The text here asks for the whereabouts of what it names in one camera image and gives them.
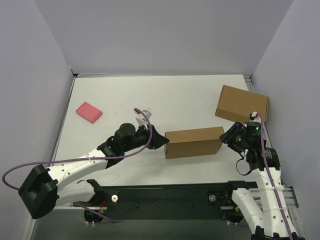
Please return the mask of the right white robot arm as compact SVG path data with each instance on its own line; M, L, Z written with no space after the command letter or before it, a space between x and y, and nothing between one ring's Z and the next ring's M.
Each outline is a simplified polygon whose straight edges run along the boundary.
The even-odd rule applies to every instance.
M249 173L257 185L261 204L247 187L237 187L231 193L231 200L248 223L251 239L299 239L284 196L279 157L275 149L266 146L264 124L235 122L220 140L249 164Z

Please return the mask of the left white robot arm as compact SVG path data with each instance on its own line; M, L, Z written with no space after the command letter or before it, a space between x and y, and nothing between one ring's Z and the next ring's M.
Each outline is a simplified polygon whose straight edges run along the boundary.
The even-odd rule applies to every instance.
M96 206L103 199L103 189L95 180L83 180L83 177L116 165L126 152L142 146L156 150L168 143L169 139L153 125L135 128L131 123L124 123L83 160L33 167L18 194L33 219L42 218L54 207L67 203L80 201Z

